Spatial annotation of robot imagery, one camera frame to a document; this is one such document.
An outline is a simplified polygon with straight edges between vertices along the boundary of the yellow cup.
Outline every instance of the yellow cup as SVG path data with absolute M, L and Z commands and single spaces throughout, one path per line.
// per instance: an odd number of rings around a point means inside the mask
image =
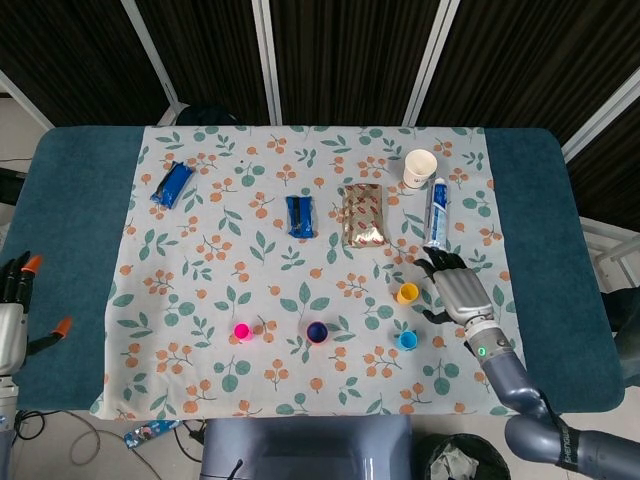
M 415 302 L 420 296 L 420 289 L 413 283 L 405 283 L 396 293 L 396 302 L 402 305 L 409 305 Z

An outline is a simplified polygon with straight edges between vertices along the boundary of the floor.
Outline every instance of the floor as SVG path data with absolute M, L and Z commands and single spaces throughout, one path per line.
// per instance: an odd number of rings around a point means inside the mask
M 43 129 L 35 123 L 12 99 L 0 99 L 0 166 L 14 170 L 27 171 L 30 162 L 7 161 L 14 158 L 31 158 Z M 9 221 L 12 209 L 0 205 L 0 225 Z M 590 252 L 592 258 L 596 252 Z M 639 267 L 640 255 L 630 263 Z M 597 268 L 599 282 L 603 291 L 626 286 L 626 279 L 617 264 L 603 262 Z M 98 420 L 88 412 L 76 412 L 89 421 L 95 428 L 104 429 L 121 436 L 135 428 L 137 424 Z M 627 389 L 623 403 L 615 410 L 600 414 L 569 414 L 565 420 L 579 429 L 603 430 L 640 442 L 640 388 Z M 154 474 L 139 459 L 127 451 L 124 443 L 117 438 L 102 434 L 100 451 L 97 457 L 85 466 L 75 466 L 89 458 L 96 448 L 93 435 L 81 438 L 75 448 L 74 441 L 88 427 L 65 413 L 50 415 L 42 435 L 25 442 L 19 440 L 12 457 L 12 477 L 17 480 L 33 478 L 65 479 L 112 479 L 136 478 L 152 479 Z M 439 415 L 413 416 L 414 434 L 468 432 L 489 440 L 503 455 L 511 476 L 516 480 L 577 480 L 585 478 L 579 474 L 562 471 L 550 465 L 524 462 L 515 457 L 505 444 L 503 430 L 506 419 L 477 415 Z M 39 420 L 33 419 L 25 426 L 24 433 L 35 433 Z M 185 430 L 180 428 L 181 437 L 187 451 L 200 457 L 202 448 L 186 438 Z M 160 478 L 198 478 L 199 465 L 183 456 L 176 446 L 173 435 L 164 435 L 153 442 L 141 446 L 138 453 L 158 472 Z

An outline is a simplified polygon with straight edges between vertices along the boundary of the gold snack package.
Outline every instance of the gold snack package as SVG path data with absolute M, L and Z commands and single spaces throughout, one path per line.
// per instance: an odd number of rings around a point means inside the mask
M 387 243 L 382 220 L 382 187 L 358 183 L 344 187 L 342 243 L 351 247 L 379 247 Z

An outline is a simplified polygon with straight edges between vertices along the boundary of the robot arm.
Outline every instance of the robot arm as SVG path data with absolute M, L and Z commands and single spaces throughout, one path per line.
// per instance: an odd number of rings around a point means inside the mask
M 434 323 L 464 327 L 467 346 L 500 401 L 521 415 L 505 427 L 509 448 L 520 458 L 558 465 L 596 479 L 640 479 L 640 444 L 614 435 L 578 431 L 550 408 L 529 378 L 500 325 L 480 280 L 455 254 L 425 248 L 431 262 L 417 260 L 434 282 L 446 314 L 425 316 Z
M 9 478 L 18 386 L 11 376 L 24 365 L 28 355 L 54 345 L 71 328 L 71 317 L 63 319 L 48 336 L 28 342 L 27 314 L 33 280 L 42 257 L 29 259 L 29 252 L 0 268 L 0 480 Z

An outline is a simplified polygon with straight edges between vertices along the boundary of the white paper cup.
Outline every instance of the white paper cup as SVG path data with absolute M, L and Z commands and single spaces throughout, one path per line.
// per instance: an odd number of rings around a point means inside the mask
M 420 188 L 438 168 L 435 155 L 427 150 L 411 150 L 404 158 L 402 180 L 409 188 Z

